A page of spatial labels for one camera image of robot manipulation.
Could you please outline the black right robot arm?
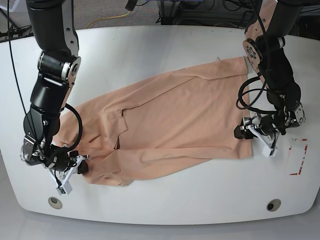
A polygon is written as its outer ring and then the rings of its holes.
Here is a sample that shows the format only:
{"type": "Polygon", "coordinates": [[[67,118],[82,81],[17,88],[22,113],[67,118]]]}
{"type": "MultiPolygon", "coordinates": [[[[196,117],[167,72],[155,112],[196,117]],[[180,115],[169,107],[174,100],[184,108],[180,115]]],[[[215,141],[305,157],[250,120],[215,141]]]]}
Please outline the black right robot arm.
{"type": "Polygon", "coordinates": [[[27,11],[35,40],[42,50],[38,76],[30,97],[30,109],[23,120],[25,132],[22,159],[29,166],[43,165],[59,172],[76,164],[70,147],[52,144],[60,130],[60,115],[72,110],[67,99],[81,64],[79,40],[74,26],[72,0],[28,0],[27,11]]]}

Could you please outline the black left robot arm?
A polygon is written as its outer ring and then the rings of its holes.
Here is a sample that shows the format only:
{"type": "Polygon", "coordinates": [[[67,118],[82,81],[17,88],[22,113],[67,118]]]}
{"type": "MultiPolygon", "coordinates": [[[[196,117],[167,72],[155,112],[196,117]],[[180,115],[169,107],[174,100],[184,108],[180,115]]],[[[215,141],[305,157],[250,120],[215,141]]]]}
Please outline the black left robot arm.
{"type": "Polygon", "coordinates": [[[240,110],[256,113],[259,123],[255,130],[264,136],[275,137],[286,134],[288,128],[297,128],[306,117],[301,104],[301,88],[295,82],[292,66],[285,55],[285,36],[294,26],[304,0],[251,0],[253,14],[245,29],[242,43],[249,63],[257,76],[245,81],[239,91],[236,106],[240,110]],[[273,110],[253,107],[254,98],[246,103],[245,90],[253,82],[260,80],[262,87],[257,89],[257,98],[263,92],[273,105],[273,110]]]}

